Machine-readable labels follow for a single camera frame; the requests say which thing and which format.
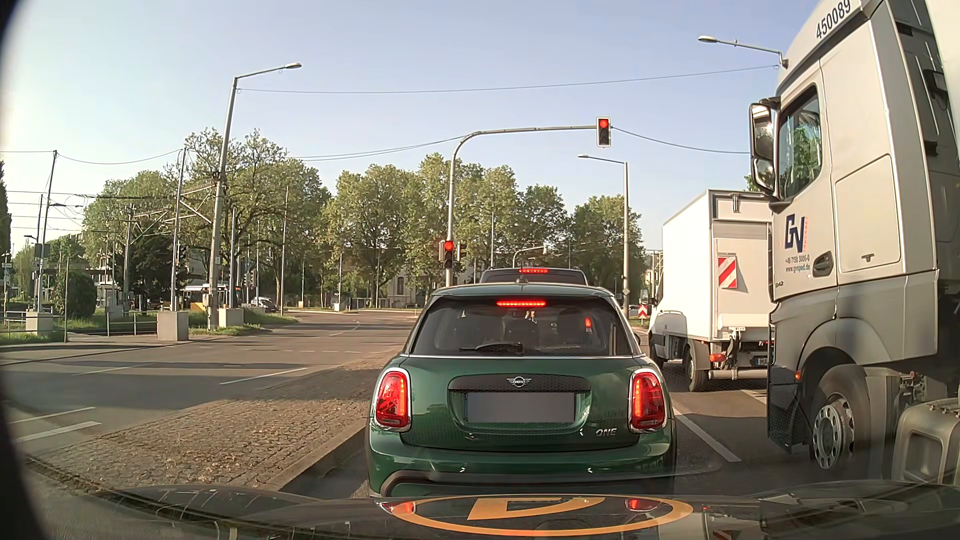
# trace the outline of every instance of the rear wiper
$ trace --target rear wiper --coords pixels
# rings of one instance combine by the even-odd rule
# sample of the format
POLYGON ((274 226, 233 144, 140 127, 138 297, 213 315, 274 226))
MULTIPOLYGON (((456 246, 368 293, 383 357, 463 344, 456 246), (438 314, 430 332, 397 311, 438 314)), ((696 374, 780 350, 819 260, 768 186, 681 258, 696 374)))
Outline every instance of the rear wiper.
POLYGON ((514 355, 523 354, 523 344, 510 341, 496 341, 486 343, 477 347, 461 347, 461 351, 475 351, 477 353, 510 353, 514 355))

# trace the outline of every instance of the red and white warning stripes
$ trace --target red and white warning stripes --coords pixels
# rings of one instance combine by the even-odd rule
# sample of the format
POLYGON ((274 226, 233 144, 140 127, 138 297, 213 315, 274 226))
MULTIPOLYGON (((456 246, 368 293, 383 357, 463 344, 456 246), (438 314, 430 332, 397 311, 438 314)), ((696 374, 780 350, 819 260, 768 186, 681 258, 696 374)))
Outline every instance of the red and white warning stripes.
POLYGON ((717 276, 720 288, 736 289, 736 255, 717 257, 717 276))

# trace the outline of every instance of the white box truck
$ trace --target white box truck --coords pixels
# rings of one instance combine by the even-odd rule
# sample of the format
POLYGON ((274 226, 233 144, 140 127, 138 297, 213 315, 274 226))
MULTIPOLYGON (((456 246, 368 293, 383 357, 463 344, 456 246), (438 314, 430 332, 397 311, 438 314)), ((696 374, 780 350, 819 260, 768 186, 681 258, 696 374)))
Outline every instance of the white box truck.
POLYGON ((773 212, 767 435, 960 483, 960 1, 827 0, 750 106, 773 212))
POLYGON ((762 193, 711 189, 663 224, 650 355, 682 360, 691 392, 767 377, 770 221, 762 193))

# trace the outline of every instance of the truck door handle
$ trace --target truck door handle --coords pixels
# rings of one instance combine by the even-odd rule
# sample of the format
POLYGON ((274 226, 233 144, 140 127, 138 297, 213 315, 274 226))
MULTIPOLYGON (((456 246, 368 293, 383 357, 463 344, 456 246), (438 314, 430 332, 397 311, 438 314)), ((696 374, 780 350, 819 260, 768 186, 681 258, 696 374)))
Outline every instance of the truck door handle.
POLYGON ((823 255, 813 259, 813 277, 822 278, 829 276, 833 270, 833 252, 826 252, 823 255))

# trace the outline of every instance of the truck side mirror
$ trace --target truck side mirror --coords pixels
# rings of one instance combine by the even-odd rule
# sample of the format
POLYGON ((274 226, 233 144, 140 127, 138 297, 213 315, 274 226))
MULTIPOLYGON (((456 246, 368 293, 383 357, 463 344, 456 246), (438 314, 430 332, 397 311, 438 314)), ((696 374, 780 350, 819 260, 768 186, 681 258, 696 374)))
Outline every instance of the truck side mirror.
POLYGON ((777 170, 774 165, 774 110, 769 105, 750 105, 751 175, 760 191, 774 197, 777 170))

